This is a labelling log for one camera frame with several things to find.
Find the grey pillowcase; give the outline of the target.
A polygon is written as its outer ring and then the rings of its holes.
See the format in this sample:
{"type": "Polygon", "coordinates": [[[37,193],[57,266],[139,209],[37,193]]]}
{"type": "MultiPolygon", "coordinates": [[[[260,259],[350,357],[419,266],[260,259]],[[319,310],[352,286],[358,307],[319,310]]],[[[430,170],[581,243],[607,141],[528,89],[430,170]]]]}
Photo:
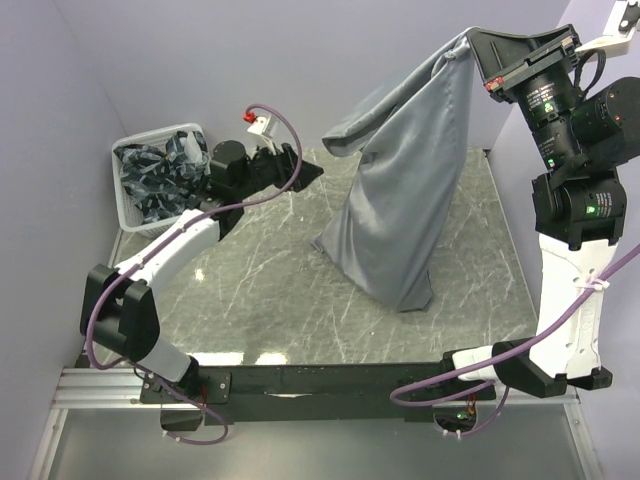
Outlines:
{"type": "Polygon", "coordinates": [[[396,312],[424,310],[429,267],[466,162],[475,59],[468,30],[362,99],[322,138],[359,154],[341,209],[314,246],[396,312]]]}

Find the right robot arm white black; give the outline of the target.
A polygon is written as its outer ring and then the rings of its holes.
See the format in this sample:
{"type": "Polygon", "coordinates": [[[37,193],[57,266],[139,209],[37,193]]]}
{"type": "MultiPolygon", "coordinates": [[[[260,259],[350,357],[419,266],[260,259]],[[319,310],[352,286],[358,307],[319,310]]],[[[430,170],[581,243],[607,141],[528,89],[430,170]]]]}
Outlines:
{"type": "Polygon", "coordinates": [[[460,399],[474,382],[493,381],[546,398],[607,388],[603,273],[628,206],[618,168],[639,154],[639,81],[582,86],[585,63],[604,66],[606,54],[582,52],[572,26],[534,36],[473,28],[468,40],[486,90],[519,106],[545,165],[532,183],[542,287],[535,335],[448,353],[440,390],[460,399]]]}

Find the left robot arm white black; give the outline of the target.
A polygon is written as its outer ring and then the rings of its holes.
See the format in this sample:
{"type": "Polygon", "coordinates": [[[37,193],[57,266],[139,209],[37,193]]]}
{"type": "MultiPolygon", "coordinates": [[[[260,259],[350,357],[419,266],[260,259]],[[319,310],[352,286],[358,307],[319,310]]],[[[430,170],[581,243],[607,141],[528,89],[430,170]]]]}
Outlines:
{"type": "Polygon", "coordinates": [[[161,335],[154,295],[194,257],[227,236],[255,194],[274,186],[300,192],[323,174],[302,160],[291,145],[262,147],[247,154],[237,141],[218,144],[210,171],[202,176],[178,220],[144,250],[114,268],[97,265],[88,274],[80,331],[91,366],[100,370],[94,347],[100,345],[119,362],[164,381],[176,401],[193,399],[204,381],[198,361],[161,335]]]}

